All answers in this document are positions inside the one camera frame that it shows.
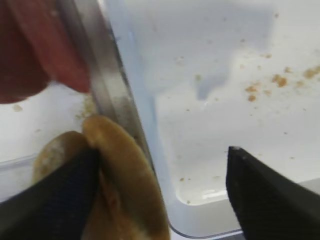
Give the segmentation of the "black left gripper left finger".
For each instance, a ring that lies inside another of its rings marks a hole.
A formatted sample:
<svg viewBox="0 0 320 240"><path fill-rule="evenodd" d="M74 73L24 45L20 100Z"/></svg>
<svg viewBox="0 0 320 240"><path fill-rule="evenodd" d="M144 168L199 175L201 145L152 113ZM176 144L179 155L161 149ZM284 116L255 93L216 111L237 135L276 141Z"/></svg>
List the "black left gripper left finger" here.
<svg viewBox="0 0 320 240"><path fill-rule="evenodd" d="M79 240L95 201L100 156L85 149L0 204L2 240Z"/></svg>

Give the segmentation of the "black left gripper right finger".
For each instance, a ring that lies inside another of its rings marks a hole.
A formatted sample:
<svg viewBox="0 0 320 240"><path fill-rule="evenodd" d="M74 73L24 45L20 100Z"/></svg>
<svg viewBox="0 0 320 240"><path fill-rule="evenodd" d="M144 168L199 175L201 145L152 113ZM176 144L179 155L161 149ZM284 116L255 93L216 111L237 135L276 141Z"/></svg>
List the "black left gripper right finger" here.
<svg viewBox="0 0 320 240"><path fill-rule="evenodd" d="M318 240L319 194L289 180L241 147L230 146L227 195L247 240Z"/></svg>

